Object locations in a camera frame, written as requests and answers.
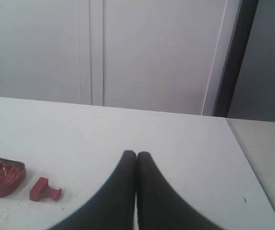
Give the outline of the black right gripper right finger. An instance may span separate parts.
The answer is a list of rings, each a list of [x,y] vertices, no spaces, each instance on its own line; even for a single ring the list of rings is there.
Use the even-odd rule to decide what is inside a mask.
[[[171,187],[148,152],[137,155],[137,221],[140,230],[220,230]]]

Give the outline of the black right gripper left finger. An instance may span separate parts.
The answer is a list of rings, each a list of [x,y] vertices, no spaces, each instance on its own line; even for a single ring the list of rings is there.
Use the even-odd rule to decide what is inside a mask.
[[[81,208],[52,230],[132,230],[134,228],[137,155],[123,152],[104,185]]]

